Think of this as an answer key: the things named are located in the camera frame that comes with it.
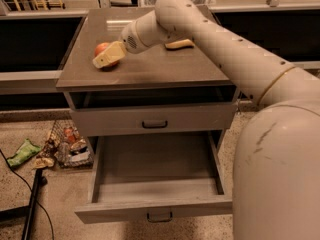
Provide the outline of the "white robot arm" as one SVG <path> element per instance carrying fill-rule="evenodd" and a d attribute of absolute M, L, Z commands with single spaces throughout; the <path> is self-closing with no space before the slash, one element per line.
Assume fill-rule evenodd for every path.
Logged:
<path fill-rule="evenodd" d="M 320 240 L 320 79 L 208 20 L 191 0 L 157 0 L 93 60 L 191 40 L 253 103 L 234 158 L 234 240 Z"/>

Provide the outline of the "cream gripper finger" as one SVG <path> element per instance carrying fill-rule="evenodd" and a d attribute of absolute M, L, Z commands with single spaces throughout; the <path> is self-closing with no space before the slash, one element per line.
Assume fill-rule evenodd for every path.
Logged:
<path fill-rule="evenodd" d="M 106 48 L 105 53 L 111 62 L 120 61 L 126 56 L 126 48 L 122 42 L 114 41 L 108 44 L 109 46 Z"/>

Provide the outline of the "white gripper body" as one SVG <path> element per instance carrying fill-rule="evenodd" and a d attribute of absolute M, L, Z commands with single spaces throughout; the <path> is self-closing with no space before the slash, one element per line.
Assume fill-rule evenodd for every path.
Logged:
<path fill-rule="evenodd" d="M 174 35 L 157 22 L 155 12 L 151 11 L 129 23 L 122 30 L 119 40 L 129 53 L 139 54 L 156 45 L 172 42 Z"/>

